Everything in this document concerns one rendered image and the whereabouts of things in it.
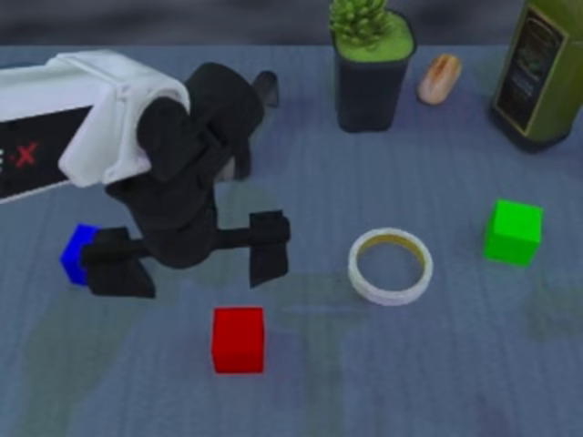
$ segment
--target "plant pot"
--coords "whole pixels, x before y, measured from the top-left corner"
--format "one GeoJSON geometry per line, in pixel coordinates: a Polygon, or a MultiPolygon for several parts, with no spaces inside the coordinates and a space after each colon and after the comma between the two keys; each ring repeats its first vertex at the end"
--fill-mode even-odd
{"type": "Polygon", "coordinates": [[[340,55],[332,34],[335,70],[335,105],[340,128],[348,133],[382,132],[393,124],[394,112],[409,60],[417,50],[411,23],[407,23],[413,39],[408,57],[386,62],[354,62],[340,55]]]}

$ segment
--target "table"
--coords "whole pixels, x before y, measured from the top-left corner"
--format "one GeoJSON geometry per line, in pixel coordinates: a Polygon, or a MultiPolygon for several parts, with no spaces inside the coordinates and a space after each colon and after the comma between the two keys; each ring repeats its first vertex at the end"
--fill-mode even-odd
{"type": "MultiPolygon", "coordinates": [[[[82,48],[2,47],[0,63],[82,48]]],[[[290,273],[250,290],[238,249],[183,271],[149,263],[156,300],[96,298],[69,285],[58,255],[79,222],[135,231],[123,207],[72,187],[3,205],[0,435],[581,435],[583,120],[543,155],[511,147],[484,114],[504,47],[420,47],[392,129],[360,136],[336,126],[329,47],[117,50],[179,78],[206,61],[279,75],[252,178],[217,197],[224,227],[285,211],[290,273]],[[442,52],[464,73],[443,107],[421,106],[414,87],[442,52]],[[545,210],[529,268],[482,257],[497,198],[545,210]],[[402,308],[360,299],[346,278],[353,241],[385,226],[414,233],[435,259],[430,289],[402,308]],[[210,316],[223,305],[265,309],[264,374],[213,373],[210,316]]],[[[407,285],[414,263],[386,250],[363,273],[407,285]]]]}

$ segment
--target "blue cube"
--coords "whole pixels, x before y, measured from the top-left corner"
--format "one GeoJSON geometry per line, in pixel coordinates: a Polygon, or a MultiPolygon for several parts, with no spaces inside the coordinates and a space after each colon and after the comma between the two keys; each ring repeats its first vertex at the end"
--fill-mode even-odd
{"type": "Polygon", "coordinates": [[[88,225],[77,225],[75,232],[69,239],[65,250],[61,254],[61,264],[71,283],[87,285],[86,270],[81,267],[81,249],[93,241],[99,228],[88,225]]]}

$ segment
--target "green cube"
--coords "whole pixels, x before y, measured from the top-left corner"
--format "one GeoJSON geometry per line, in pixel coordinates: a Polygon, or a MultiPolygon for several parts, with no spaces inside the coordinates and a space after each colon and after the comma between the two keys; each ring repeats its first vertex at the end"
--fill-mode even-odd
{"type": "Polygon", "coordinates": [[[527,266],[540,245],[542,221],[542,208],[497,200],[486,227],[484,256],[527,266]]]}

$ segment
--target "roll of tape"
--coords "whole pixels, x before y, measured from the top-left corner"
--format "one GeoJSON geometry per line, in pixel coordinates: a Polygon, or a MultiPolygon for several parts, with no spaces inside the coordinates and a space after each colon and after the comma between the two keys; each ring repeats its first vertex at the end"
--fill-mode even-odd
{"type": "Polygon", "coordinates": [[[434,274],[434,262],[429,249],[415,235],[394,228],[374,229],[358,238],[350,249],[348,256],[348,277],[353,287],[365,299],[384,306],[406,305],[421,297],[427,290],[434,274]],[[410,289],[382,290],[369,283],[358,269],[360,255],[377,244],[398,244],[410,250],[423,268],[421,279],[410,289]]]}

